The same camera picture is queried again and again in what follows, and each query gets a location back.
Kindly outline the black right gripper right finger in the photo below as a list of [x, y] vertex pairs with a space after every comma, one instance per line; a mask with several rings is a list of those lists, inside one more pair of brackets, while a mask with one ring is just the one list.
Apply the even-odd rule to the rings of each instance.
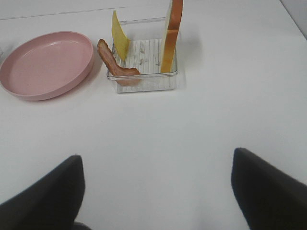
[[231, 186], [251, 230], [307, 228], [307, 186], [248, 149], [234, 151]]

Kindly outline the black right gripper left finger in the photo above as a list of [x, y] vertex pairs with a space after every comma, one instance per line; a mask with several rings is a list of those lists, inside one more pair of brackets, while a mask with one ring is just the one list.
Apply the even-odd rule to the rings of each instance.
[[85, 179], [81, 156], [60, 165], [0, 206], [2, 230], [83, 230], [76, 222]]

